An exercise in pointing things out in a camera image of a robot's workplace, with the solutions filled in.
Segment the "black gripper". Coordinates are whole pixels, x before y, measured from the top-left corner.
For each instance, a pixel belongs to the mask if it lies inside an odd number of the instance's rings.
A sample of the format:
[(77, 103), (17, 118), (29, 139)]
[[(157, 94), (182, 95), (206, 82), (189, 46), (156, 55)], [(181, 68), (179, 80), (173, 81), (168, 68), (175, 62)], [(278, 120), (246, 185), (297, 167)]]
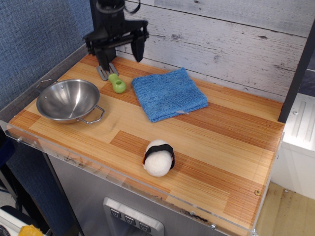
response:
[(95, 31), (83, 37), (88, 52), (96, 55), (99, 65), (110, 71), (118, 46), (131, 45), (137, 62), (143, 59), (145, 41), (149, 37), (146, 20), (126, 20), (124, 4), (96, 4), (102, 15), (102, 23)]

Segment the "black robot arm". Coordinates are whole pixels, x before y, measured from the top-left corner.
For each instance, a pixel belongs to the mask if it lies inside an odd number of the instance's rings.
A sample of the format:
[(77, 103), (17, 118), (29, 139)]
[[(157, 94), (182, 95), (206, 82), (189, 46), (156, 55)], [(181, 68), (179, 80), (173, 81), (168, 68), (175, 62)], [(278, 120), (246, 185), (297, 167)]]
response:
[(149, 38), (146, 20), (126, 20), (124, 0), (90, 1), (94, 30), (83, 37), (89, 54), (96, 56), (105, 71), (116, 57), (116, 47), (130, 44), (137, 62), (143, 59)]

